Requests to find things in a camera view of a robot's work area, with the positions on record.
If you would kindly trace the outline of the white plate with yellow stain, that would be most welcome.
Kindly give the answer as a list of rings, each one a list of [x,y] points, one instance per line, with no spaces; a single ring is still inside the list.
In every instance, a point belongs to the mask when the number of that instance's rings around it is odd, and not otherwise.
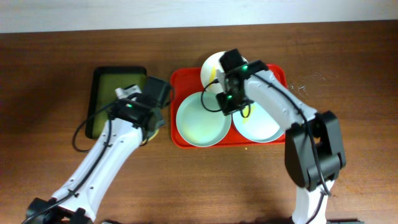
[[[203,87],[206,87],[207,84],[214,81],[217,78],[217,74],[224,72],[220,64],[220,58],[224,55],[224,53],[225,51],[217,52],[208,57],[203,63],[200,71],[200,80]],[[220,83],[215,83],[210,85],[206,91],[219,94],[223,91],[223,89]]]

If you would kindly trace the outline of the yellow green sponge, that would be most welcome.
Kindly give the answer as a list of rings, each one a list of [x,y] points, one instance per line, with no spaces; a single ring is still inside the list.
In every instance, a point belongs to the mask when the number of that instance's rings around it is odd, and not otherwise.
[[[148,140],[148,141],[153,140],[153,139],[156,137],[156,135],[158,135],[158,133],[159,133],[159,129],[157,129],[157,130],[154,131],[154,132],[149,133],[149,134],[148,134],[148,137],[147,137],[147,140]]]

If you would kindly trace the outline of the light green plate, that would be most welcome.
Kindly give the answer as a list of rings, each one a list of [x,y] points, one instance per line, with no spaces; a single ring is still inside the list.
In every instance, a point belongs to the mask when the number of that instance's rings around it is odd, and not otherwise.
[[[176,114],[177,131],[182,139],[196,147],[210,147],[229,132],[232,117],[220,110],[214,93],[196,92],[186,97]]]

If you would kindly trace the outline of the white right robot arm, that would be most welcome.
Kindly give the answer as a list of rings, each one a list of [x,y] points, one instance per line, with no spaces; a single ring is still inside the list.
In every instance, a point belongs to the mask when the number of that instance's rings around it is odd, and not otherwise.
[[[216,99],[224,115],[242,113],[253,103],[285,133],[285,168],[297,186],[291,223],[326,223],[330,189],[346,165],[338,118],[319,113],[283,86],[262,61],[246,62],[238,49],[219,59],[216,76],[223,91]]]

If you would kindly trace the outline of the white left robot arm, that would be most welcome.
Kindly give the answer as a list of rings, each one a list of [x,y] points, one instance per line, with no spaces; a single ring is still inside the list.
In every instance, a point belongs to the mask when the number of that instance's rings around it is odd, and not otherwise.
[[[35,198],[24,223],[93,223],[101,201],[127,158],[145,146],[165,123],[161,109],[174,99],[171,84],[149,77],[143,88],[130,85],[115,90],[116,98],[82,122],[98,114],[107,120],[95,145],[70,178],[50,200]]]

